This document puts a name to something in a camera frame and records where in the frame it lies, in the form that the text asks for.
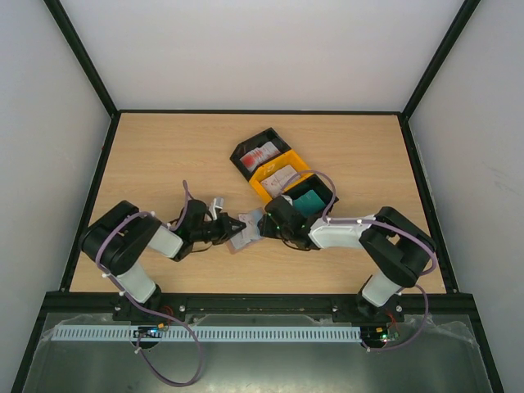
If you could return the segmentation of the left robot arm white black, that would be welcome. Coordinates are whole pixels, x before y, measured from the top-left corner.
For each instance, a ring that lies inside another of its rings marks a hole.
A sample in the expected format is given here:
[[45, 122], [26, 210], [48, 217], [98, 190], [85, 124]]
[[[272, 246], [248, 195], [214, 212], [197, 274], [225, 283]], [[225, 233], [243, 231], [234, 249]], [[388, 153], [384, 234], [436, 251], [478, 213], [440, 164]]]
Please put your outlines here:
[[158, 311], [161, 289], [139, 261], [146, 249], [179, 262], [194, 252], [197, 243], [219, 246], [245, 228], [242, 221], [221, 210], [211, 212], [205, 202], [192, 198], [170, 223], [121, 201], [86, 229], [80, 248], [123, 295]]

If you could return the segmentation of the pink card holder wallet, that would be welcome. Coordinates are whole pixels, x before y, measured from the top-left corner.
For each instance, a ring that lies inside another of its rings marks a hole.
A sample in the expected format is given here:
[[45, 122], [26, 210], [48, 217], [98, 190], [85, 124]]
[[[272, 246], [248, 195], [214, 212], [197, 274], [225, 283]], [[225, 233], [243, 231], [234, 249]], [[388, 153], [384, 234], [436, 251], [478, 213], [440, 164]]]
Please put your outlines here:
[[263, 215], [264, 211], [261, 208], [238, 215], [238, 220], [244, 223], [246, 227], [227, 242], [228, 249], [232, 254], [236, 254], [264, 239], [258, 228], [258, 223]]

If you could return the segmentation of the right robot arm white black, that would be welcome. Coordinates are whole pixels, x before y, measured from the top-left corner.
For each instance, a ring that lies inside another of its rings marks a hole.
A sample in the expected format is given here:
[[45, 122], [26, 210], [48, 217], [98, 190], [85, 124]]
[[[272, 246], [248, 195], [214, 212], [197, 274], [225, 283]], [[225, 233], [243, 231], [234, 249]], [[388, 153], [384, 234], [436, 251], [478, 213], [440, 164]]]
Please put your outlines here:
[[438, 265], [436, 244], [398, 210], [385, 206], [375, 215], [332, 218], [323, 212], [304, 216], [294, 207], [268, 207], [257, 224], [262, 237], [278, 239], [300, 251], [362, 249], [377, 266], [357, 294], [359, 315], [373, 321], [390, 299], [415, 287]]

